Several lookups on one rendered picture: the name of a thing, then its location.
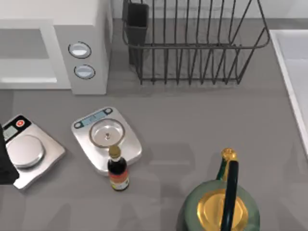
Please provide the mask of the silver scale with round bowl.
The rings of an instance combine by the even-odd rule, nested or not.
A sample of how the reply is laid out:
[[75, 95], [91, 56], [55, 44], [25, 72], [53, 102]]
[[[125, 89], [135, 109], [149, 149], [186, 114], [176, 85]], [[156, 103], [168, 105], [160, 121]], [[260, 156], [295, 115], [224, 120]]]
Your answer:
[[71, 131], [95, 170], [108, 175], [109, 147], [117, 145], [128, 165], [142, 155], [141, 142], [132, 127], [114, 107], [104, 107], [71, 125]]

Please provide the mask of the dark bottle with gold cap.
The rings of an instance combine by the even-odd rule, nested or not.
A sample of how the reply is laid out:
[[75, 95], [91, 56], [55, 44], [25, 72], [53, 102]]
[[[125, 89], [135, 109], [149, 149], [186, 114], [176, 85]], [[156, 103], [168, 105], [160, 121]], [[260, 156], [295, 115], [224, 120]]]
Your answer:
[[111, 187], [115, 191], [124, 191], [129, 186], [127, 162], [121, 156], [121, 149], [117, 145], [110, 146], [108, 153], [107, 168]]

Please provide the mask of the round microwave knob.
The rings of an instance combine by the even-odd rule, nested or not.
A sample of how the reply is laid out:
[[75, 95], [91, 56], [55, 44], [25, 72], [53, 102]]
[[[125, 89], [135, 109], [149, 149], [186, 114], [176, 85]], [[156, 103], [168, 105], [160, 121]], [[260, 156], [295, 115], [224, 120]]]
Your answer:
[[75, 58], [85, 59], [91, 55], [91, 48], [84, 42], [77, 42], [68, 46], [68, 52]]
[[83, 64], [74, 68], [74, 74], [80, 79], [91, 79], [96, 73], [93, 67]]

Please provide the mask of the dark grey cutlery holder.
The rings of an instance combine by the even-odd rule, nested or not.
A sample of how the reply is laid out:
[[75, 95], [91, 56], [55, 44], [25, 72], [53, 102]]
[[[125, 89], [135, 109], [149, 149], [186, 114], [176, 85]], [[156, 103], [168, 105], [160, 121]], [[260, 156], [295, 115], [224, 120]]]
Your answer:
[[129, 45], [144, 46], [149, 22], [149, 5], [123, 0], [122, 20]]

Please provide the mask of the green and gold kettle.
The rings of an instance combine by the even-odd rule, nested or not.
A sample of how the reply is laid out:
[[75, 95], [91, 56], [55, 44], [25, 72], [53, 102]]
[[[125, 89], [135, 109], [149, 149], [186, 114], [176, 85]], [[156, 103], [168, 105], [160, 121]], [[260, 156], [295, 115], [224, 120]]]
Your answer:
[[237, 153], [225, 148], [221, 156], [216, 178], [201, 183], [186, 197], [177, 231], [260, 231], [258, 206], [238, 183]]

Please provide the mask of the pale microwave oven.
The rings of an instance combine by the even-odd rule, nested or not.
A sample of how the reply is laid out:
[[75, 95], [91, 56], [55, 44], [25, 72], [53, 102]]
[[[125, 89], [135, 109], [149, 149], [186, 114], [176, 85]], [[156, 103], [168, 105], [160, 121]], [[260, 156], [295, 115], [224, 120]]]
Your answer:
[[[104, 95], [112, 38], [111, 0], [0, 0], [0, 90]], [[90, 46], [88, 58], [68, 52], [79, 41]], [[93, 78], [74, 74], [83, 64]]]

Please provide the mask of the silver scale with red button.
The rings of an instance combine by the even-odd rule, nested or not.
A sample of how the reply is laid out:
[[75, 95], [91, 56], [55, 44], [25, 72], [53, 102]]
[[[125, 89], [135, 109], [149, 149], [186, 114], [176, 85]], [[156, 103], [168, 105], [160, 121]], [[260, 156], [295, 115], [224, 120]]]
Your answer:
[[65, 155], [65, 148], [24, 115], [16, 115], [3, 126], [8, 156], [19, 173], [13, 184], [24, 190]]

